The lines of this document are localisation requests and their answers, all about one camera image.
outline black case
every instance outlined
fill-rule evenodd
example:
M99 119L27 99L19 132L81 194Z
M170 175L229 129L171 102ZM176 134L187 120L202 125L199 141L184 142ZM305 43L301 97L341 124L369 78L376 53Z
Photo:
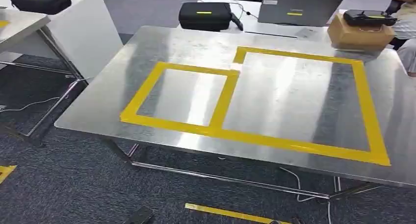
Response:
M397 21L397 18L382 11L348 10L343 17L350 26L391 26Z
M186 2L179 11L179 22L184 29L225 30L231 18L230 5L225 2Z
M54 15L71 6L71 0L11 0L21 11Z

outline laptop lid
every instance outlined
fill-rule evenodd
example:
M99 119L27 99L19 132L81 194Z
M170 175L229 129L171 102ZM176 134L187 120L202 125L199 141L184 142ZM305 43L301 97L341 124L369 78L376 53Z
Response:
M324 26L342 0L263 0L259 22Z

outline person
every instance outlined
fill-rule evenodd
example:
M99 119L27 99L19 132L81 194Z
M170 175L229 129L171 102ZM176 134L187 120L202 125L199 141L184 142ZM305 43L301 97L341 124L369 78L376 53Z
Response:
M399 48L397 54L410 77L416 77L416 39L409 39Z
M416 0L400 1L405 3L393 14L397 22L392 26L396 32L392 44L399 47L395 50L407 74L416 77Z
M416 0L401 0L405 3L401 5L397 13L393 14L397 22L392 26L399 40L416 38Z

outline yellow tape rectangle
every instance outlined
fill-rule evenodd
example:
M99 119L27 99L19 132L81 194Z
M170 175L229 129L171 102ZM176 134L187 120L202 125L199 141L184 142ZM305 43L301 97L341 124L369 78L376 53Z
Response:
M224 209L211 208L211 207L206 207L206 206L201 206L201 205L196 205L196 204L191 204L191 203L186 203L185 208L192 209L192 210L197 210L197 211L201 211L201 212L206 212L206 213L218 214L218 215L232 217L232 218L248 220L248 221L257 222L257 223L269 224L272 221L274 221L273 219L270 219L270 218L263 218L263 217L258 217L258 216L254 216L254 215L250 215L250 214L237 213L237 212L228 211L228 210L224 210ZM290 223L281 222L281 221L279 221L279 223L280 224L290 224Z
M325 155L336 158L350 159L361 162L375 163L379 165L389 166L390 160L384 145L383 137L379 128L377 116L375 113L374 104L371 98L371 93L368 88L367 79L365 76L364 65L362 61L320 56L304 53L294 53L287 51L265 50L248 47L237 47L234 57L234 62L243 64L245 56L248 52L263 53L269 55L279 55L296 57L311 60L320 60L335 62L341 64L350 64L354 73L354 78L357 87L357 94L361 112L363 115L364 127L366 130L370 151L340 148L328 145L321 145L310 142L296 141L291 139L275 138L264 136L260 134L246 133L234 130L222 129L224 118L227 114L231 98L237 85L239 71L236 70L222 70L203 68L196 66L178 65L171 63L158 62L152 72L148 75L140 89L134 95L130 103L120 114L120 120L125 123L144 125L148 127L163 128L167 130L181 131L193 134L204 135L213 138L220 138L225 140L233 140L242 143L264 145L278 149L289 149L298 152L312 153ZM209 126L187 124L154 117L137 115L136 112L140 108L147 95L150 93L158 78L164 70L174 69L182 71L191 71L198 73L225 75L227 76L221 95L218 99L217 106L214 110Z

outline white desk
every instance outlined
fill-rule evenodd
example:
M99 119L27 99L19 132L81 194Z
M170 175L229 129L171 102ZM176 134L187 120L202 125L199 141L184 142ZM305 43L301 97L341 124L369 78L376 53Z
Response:
M71 1L72 5L64 11L48 15L51 22L47 28L79 72L84 77L95 77L123 44L103 0ZM10 0L0 0L0 6L16 10ZM55 58L37 34L26 37L9 50Z
M251 14L256 17L259 16L260 11L260 2L251 2L251 1L242 1L242 0L201 0L204 2L234 2L243 5L245 11L249 11ZM241 14L241 7L238 4L231 3L231 11L239 17ZM257 18L251 15L247 15L245 12L241 15L240 21L244 25L244 32L247 33L257 33L257 34L267 34L273 36L287 36L302 40L309 41L319 41L319 42L328 42L329 39L327 29L328 27L313 27L313 26L293 26L293 25L276 25L276 24L267 24L257 22ZM227 30L221 32L226 33L241 33L234 23L230 23L230 27Z

